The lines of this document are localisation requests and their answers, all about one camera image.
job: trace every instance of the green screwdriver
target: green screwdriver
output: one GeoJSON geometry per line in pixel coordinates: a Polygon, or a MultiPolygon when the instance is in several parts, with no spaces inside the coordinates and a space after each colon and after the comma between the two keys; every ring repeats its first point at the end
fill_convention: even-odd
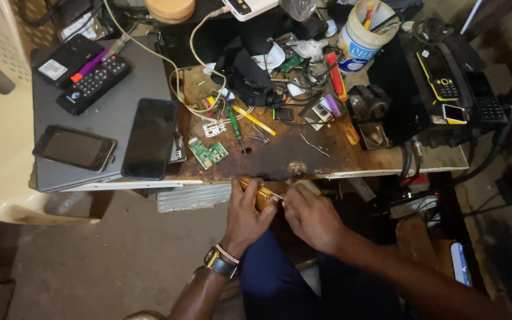
{"type": "Polygon", "coordinates": [[[228,117],[231,120],[232,127],[234,128],[234,131],[236,131],[236,137],[238,138],[238,141],[240,141],[240,145],[242,146],[242,153],[246,154],[246,149],[244,148],[244,143],[242,143],[242,134],[240,133],[240,129],[238,129],[238,121],[236,121],[236,118],[234,117],[234,111],[231,106],[231,102],[228,101],[228,95],[225,98],[226,101],[226,112],[228,112],[228,117]]]}

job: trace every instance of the hand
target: hand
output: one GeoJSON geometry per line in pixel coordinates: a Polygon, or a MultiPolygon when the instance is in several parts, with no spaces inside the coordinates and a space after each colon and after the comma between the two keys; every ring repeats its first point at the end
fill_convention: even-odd
{"type": "Polygon", "coordinates": [[[283,205],[286,220],[296,236],[318,251],[335,255],[342,236],[349,229],[341,221],[331,200],[298,184],[288,190],[283,205]]]}
{"type": "Polygon", "coordinates": [[[250,244],[262,236],[278,212],[278,199],[275,196],[270,198],[268,206],[262,213],[256,211],[256,194],[259,187],[264,186],[264,181],[251,179],[244,192],[240,186],[242,178],[236,177],[232,180],[231,200],[228,203],[228,225],[225,236],[220,242],[224,251],[237,259],[240,259],[250,244]]]}

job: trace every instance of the gold watch face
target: gold watch face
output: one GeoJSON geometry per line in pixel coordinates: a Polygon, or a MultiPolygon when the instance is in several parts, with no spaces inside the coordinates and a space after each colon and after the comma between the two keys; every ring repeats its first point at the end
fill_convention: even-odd
{"type": "Polygon", "coordinates": [[[215,256],[218,256],[218,249],[216,247],[212,247],[205,256],[205,266],[209,266],[209,262],[211,262],[213,258],[216,258],[215,256]]]}

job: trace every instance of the man's left hand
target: man's left hand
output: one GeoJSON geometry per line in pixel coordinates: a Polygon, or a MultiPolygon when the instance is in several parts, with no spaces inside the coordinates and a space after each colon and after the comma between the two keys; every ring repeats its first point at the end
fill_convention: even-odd
{"type": "Polygon", "coordinates": [[[270,198],[268,206],[260,214],[255,209],[258,189],[264,186],[262,179],[251,179],[246,191],[242,191],[240,180],[232,180],[231,200],[228,203],[228,226],[222,248],[232,257],[240,259],[246,248],[258,240],[268,229],[272,219],[278,212],[278,199],[270,198]]]}

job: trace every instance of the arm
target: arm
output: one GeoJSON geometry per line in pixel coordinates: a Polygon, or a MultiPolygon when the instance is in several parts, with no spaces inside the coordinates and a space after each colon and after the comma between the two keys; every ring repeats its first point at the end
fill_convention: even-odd
{"type": "Polygon", "coordinates": [[[386,280],[424,315],[436,319],[512,319],[485,295],[442,273],[395,255],[347,229],[331,200],[303,185],[284,197],[294,233],[318,251],[386,280]]]}
{"type": "MultiPolygon", "coordinates": [[[[258,188],[263,185],[262,179],[252,179],[246,192],[242,191],[240,180],[239,177],[232,180],[226,233],[220,241],[223,250],[236,259],[242,257],[246,248],[268,229],[278,210],[278,202],[274,198],[261,214],[257,212],[254,206],[258,188]]],[[[212,318],[227,281],[228,279],[212,269],[199,268],[193,281],[183,288],[167,319],[212,318]]]]}

